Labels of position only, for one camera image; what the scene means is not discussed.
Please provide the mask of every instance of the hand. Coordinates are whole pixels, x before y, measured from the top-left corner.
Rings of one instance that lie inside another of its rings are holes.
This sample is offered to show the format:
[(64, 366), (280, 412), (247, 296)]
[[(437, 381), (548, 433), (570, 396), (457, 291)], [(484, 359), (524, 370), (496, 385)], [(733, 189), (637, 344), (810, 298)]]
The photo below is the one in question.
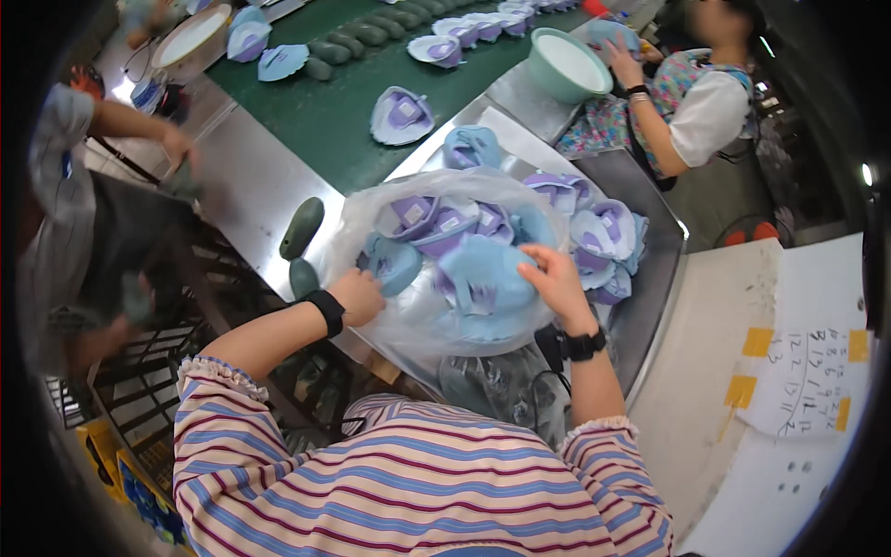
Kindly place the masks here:
[(192, 175), (194, 176), (200, 164), (200, 157), (198, 150), (188, 135), (179, 131), (179, 128), (173, 124), (170, 124), (159, 142), (170, 159), (170, 168), (173, 172), (176, 172), (180, 165), (183, 164), (183, 158), (188, 157), (192, 165)]
[(634, 59), (625, 46), (625, 39), (622, 33), (616, 33), (616, 43), (613, 45), (610, 41), (604, 41), (609, 50), (609, 66), (616, 74), (618, 82), (625, 89), (643, 85), (643, 68), (641, 64)]
[(535, 260), (538, 268), (520, 263), (517, 272), (535, 286), (544, 303), (562, 320), (566, 333), (573, 337), (597, 334), (597, 320), (588, 307), (576, 264), (569, 254), (538, 244), (526, 244), (519, 248)]
[(328, 289), (328, 293), (347, 310), (343, 314), (346, 327), (361, 327), (387, 305), (380, 295), (380, 281), (368, 270), (361, 273), (355, 268), (348, 270)]
[(641, 39), (641, 60), (651, 61), (654, 64), (658, 64), (665, 58), (665, 55), (653, 46), (650, 41), (645, 38)]

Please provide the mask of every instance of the bracelet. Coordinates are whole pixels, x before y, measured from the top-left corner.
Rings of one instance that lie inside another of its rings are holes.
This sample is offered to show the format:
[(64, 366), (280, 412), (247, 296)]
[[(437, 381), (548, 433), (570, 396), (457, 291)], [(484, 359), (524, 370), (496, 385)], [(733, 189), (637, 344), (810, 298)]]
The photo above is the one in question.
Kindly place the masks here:
[(640, 101), (648, 101), (650, 99), (650, 95), (646, 93), (632, 93), (631, 96), (628, 97), (628, 102), (634, 104), (635, 102)]

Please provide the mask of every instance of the yellow tape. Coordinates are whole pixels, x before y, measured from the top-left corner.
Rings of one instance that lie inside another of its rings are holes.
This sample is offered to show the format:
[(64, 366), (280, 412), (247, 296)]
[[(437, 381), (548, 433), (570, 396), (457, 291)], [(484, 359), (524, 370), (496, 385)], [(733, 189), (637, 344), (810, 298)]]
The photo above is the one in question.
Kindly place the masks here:
[(867, 336), (864, 329), (851, 330), (847, 337), (847, 361), (860, 363), (870, 361), (870, 347), (867, 345)]
[(838, 417), (836, 418), (836, 431), (844, 431), (847, 428), (847, 414), (851, 411), (851, 398), (844, 397), (838, 403)]
[(746, 344), (742, 345), (742, 355), (752, 357), (767, 356), (767, 349), (773, 340), (773, 329), (761, 329), (749, 327), (746, 335)]
[(757, 377), (734, 375), (730, 379), (730, 387), (727, 388), (724, 405), (733, 406), (734, 408), (748, 408), (748, 403), (752, 401), (752, 394), (755, 392), (755, 384), (757, 382)]

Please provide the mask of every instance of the black watch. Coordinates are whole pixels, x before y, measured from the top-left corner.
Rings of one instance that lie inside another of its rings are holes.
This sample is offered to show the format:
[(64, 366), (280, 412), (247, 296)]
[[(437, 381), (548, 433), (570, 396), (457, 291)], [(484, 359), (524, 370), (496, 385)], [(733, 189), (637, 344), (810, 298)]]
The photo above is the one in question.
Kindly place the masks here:
[(343, 331), (343, 314), (347, 310), (328, 291), (309, 292), (297, 302), (309, 302), (319, 308), (328, 324), (327, 338), (332, 339)]
[(638, 85), (638, 86), (634, 86), (634, 87), (628, 89), (626, 91), (626, 93), (628, 93), (629, 97), (631, 97), (631, 95), (633, 95), (635, 93), (646, 93), (647, 95), (649, 95), (650, 90), (645, 85)]
[(573, 362), (587, 362), (606, 346), (607, 335), (600, 328), (594, 336), (569, 337), (565, 332), (560, 336), (560, 354)]

